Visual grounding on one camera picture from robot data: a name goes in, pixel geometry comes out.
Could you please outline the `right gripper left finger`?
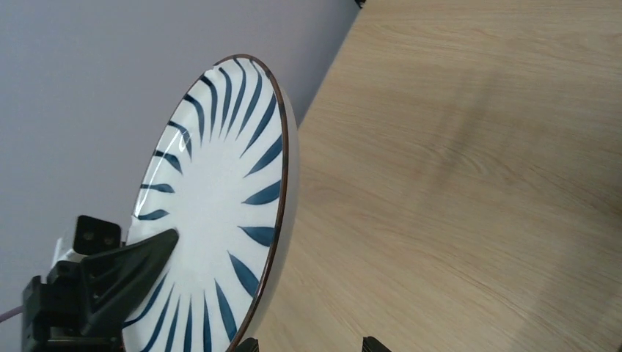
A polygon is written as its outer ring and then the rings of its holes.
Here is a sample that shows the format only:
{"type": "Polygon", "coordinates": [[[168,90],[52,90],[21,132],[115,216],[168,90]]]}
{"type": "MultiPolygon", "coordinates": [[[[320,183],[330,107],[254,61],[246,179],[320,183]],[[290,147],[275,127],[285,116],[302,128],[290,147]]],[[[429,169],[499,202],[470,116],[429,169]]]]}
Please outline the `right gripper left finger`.
{"type": "Polygon", "coordinates": [[[240,342],[234,349],[234,352],[259,352],[259,341],[253,337],[249,337],[240,342]]]}

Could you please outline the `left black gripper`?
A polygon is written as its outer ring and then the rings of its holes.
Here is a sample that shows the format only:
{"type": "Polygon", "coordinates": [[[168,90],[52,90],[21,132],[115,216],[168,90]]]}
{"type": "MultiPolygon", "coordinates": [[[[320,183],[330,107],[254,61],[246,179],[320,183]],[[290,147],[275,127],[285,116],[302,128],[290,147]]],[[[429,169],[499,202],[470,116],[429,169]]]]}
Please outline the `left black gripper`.
{"type": "Polygon", "coordinates": [[[121,351],[123,323],[159,278],[178,239],[177,230],[168,229],[86,257],[80,273],[78,263],[59,261],[45,282],[33,277],[22,293],[21,350],[121,351]]]}

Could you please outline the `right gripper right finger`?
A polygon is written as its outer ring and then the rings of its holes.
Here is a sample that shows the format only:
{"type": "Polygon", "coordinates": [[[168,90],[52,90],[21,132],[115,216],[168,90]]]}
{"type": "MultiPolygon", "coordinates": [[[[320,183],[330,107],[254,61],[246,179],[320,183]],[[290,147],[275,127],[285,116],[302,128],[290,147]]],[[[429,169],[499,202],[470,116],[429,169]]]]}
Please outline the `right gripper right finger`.
{"type": "Polygon", "coordinates": [[[382,342],[372,336],[363,337],[361,352],[391,352],[382,342]]]}

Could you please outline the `blue striped white plate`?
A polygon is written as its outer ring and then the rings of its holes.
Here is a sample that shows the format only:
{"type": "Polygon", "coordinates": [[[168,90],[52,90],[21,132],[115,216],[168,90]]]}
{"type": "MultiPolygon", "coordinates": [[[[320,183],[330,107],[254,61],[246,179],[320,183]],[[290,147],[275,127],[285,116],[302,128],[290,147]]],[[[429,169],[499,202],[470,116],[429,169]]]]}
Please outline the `blue striped white plate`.
{"type": "Polygon", "coordinates": [[[233,351],[262,323],[282,274],[299,194],[299,132],[275,75],[234,54],[192,84],[156,145],[128,243],[179,239],[128,316],[127,351],[233,351]]]}

